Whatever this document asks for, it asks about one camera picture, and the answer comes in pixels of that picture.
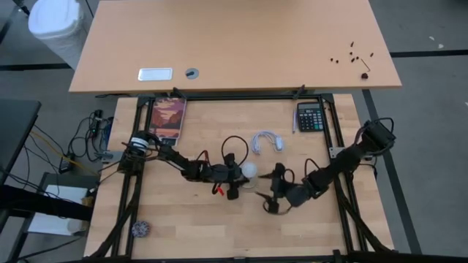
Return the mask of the landscape picture book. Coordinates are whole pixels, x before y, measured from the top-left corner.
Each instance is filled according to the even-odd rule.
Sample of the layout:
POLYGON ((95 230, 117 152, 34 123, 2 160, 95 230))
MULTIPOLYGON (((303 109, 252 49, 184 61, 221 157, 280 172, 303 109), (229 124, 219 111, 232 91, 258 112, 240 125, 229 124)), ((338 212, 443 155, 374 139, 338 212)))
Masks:
POLYGON ((176 146, 186 110, 184 98, 156 98, 148 131, 165 145, 176 146))

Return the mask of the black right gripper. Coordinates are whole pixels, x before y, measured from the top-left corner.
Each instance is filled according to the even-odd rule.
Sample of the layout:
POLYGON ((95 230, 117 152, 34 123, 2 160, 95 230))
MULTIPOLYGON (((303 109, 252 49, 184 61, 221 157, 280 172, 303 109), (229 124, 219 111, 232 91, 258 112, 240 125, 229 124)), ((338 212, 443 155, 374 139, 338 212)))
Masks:
POLYGON ((284 215, 293 207, 299 207, 309 199, 309 194, 304 185, 295 182, 295 173, 286 168, 282 163, 276 163, 272 172, 259 175, 259 179, 272 180, 273 197, 256 191, 256 195, 262 197, 267 204, 272 203, 272 213, 275 215, 284 215), (290 207, 284 212, 279 211, 278 199, 285 198, 290 207))

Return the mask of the white paper sheet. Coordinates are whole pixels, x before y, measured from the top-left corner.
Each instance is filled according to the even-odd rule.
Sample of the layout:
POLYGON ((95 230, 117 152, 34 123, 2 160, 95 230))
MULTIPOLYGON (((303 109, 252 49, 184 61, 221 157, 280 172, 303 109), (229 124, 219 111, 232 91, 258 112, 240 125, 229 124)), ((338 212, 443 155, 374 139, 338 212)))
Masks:
MULTIPOLYGON (((49 185, 46 191, 73 202, 82 202, 87 194, 86 188, 49 185)), ((31 220, 28 232, 72 236, 88 229, 89 222, 72 218, 59 218, 43 213, 36 213, 31 220)))

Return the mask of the grey metal stand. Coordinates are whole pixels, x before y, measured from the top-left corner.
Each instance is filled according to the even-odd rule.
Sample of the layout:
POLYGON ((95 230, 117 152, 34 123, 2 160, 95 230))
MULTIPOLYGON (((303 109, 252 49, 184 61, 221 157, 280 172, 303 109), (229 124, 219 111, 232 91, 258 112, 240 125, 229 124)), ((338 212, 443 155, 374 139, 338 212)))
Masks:
MULTIPOLYGON (((78 187, 78 188, 86 188, 87 194, 84 198, 89 196, 89 191, 95 187, 97 182, 97 178, 93 176, 82 176, 82 175, 55 175, 46 172, 43 176, 41 181, 38 185, 30 183, 29 185, 34 189, 33 193, 46 195, 48 197, 58 198, 66 201, 70 201, 68 199, 64 199, 58 197, 55 194, 51 194, 46 191, 47 186, 49 185, 57 185, 57 186, 71 186, 71 187, 78 187)), ((34 217, 35 212, 28 212, 24 210, 10 210, 10 209, 0 209, 0 233, 2 233, 4 229, 4 225, 6 224, 6 220, 10 217, 19 217, 23 218, 24 222, 21 225, 19 235, 13 243, 12 251, 8 257, 8 263, 16 263, 21 262, 23 259, 20 257, 20 252, 23 249, 23 245, 26 241, 28 235, 32 232, 28 232, 29 225, 31 223, 32 218, 34 217)))

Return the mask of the black calculator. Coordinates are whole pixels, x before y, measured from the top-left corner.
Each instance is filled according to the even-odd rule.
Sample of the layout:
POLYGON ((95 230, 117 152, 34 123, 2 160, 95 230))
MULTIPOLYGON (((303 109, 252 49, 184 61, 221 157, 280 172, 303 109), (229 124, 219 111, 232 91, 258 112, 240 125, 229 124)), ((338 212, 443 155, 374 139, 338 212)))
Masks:
POLYGON ((297 104, 297 124, 300 132, 321 132, 325 121, 319 102, 301 102, 297 104))

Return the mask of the black side table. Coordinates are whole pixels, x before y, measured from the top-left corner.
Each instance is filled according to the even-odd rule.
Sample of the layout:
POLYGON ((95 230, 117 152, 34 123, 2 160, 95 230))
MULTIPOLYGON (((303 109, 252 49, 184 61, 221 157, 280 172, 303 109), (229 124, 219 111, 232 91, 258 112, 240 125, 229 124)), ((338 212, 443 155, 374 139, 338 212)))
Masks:
POLYGON ((0 186, 13 168, 41 106, 36 100, 0 99, 0 186))

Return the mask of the black beam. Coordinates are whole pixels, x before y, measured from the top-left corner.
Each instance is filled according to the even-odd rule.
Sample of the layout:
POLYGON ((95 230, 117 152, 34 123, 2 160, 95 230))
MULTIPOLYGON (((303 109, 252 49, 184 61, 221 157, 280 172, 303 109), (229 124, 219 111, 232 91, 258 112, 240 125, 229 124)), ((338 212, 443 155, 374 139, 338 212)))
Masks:
POLYGON ((13 186, 0 186, 0 209, 24 210, 51 216, 90 221, 93 208, 13 186))

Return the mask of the black aluminium frame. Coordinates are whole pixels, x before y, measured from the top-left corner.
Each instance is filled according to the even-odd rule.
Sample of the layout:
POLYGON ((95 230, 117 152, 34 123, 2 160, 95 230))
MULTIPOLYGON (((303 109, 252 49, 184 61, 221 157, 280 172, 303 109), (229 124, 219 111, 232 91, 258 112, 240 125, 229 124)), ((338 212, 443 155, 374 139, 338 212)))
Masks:
MULTIPOLYGON (((222 151, 257 165, 268 173, 278 162, 303 177, 305 171, 329 161, 328 149, 350 145, 360 127, 353 97, 335 94, 327 107, 334 133, 292 133, 292 99, 227 97, 188 103, 177 150, 187 158, 201 151, 213 163, 222 151)), ((270 183, 261 180, 254 189, 243 189, 230 201, 212 194, 207 183, 190 183, 170 165, 151 161, 145 166, 137 217, 151 226, 147 237, 133 242, 133 259, 254 259, 272 261, 283 256, 324 256, 346 253, 363 246, 351 219, 338 206, 336 192, 274 216, 263 210, 270 183)))

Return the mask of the white lightbulb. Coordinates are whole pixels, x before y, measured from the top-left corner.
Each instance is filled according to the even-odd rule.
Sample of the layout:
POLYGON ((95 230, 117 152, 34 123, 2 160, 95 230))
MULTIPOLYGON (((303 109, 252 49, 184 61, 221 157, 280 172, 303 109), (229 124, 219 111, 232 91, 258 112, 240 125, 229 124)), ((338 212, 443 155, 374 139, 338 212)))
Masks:
POLYGON ((257 165, 253 162, 246 161, 241 165, 241 171, 245 178, 255 178, 257 176, 257 165))

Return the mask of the silver rectangular desk plate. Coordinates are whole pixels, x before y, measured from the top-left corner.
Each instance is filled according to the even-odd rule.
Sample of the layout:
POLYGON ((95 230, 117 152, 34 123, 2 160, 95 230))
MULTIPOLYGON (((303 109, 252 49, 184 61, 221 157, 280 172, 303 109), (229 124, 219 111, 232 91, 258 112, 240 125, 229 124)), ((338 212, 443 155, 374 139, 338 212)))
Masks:
POLYGON ((146 81, 169 81, 173 78, 172 68, 142 68, 138 72, 137 79, 146 81))

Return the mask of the black power strip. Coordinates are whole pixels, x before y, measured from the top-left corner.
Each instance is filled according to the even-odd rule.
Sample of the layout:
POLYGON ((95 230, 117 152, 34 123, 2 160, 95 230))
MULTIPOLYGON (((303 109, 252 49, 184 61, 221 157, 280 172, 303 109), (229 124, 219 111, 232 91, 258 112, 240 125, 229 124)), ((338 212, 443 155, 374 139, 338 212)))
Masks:
POLYGON ((91 130, 91 137, 95 138, 98 135, 99 132, 99 126, 102 121, 102 110, 95 110, 91 114, 91 124, 90 124, 90 130, 91 130))

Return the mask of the white trash bin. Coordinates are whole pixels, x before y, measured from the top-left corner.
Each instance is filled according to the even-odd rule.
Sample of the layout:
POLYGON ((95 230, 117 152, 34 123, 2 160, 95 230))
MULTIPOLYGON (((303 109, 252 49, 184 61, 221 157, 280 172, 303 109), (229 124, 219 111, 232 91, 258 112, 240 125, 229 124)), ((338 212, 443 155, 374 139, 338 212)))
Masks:
POLYGON ((28 27, 35 38, 77 69, 88 36, 86 15, 78 0, 37 0, 28 27))

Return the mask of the tan wooden desk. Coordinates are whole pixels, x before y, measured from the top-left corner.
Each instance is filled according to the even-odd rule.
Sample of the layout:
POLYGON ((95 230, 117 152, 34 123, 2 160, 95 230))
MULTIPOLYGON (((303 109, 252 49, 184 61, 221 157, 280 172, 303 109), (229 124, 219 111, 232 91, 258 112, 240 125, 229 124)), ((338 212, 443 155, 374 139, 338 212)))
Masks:
POLYGON ((107 94, 302 85, 401 86, 369 0, 101 1, 70 90, 107 94), (172 68, 173 78, 141 82, 142 68, 172 68), (189 68, 199 70, 198 78, 186 77, 189 68), (363 73, 369 78, 362 79, 363 73))

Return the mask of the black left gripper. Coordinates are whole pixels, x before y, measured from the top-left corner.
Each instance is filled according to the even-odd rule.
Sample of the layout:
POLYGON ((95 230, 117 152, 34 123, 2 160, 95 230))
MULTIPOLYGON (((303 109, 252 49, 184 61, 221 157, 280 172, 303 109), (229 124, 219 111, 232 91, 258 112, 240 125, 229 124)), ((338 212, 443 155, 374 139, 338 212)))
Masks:
POLYGON ((227 183, 229 185, 229 189, 226 191, 227 199, 235 200, 238 198, 238 184, 249 183, 250 179, 242 178, 238 180, 238 173, 242 173, 242 167, 236 163, 234 153, 227 154, 223 157, 223 160, 223 164, 215 165, 210 165, 207 160, 194 160, 193 163, 196 164, 197 171, 195 180, 213 183, 212 194, 217 194, 217 186, 227 183))

